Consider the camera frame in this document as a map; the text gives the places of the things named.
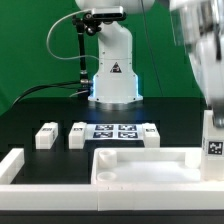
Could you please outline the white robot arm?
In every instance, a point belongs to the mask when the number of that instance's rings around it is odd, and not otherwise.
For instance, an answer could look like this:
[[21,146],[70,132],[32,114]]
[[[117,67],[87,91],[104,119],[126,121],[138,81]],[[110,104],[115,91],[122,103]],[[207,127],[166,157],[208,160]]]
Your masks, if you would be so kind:
[[120,22],[156,1],[168,5],[175,43],[189,55],[213,125],[224,128],[224,0],[75,0],[84,31],[98,36],[99,67],[89,100],[107,105],[142,99],[132,69],[132,34]]

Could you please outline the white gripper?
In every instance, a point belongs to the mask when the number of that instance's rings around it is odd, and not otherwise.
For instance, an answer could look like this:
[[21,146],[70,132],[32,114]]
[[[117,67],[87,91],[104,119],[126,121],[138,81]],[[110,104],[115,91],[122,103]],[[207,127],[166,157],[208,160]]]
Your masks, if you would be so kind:
[[213,123],[224,128],[224,36],[203,36],[189,54],[195,80],[213,110]]

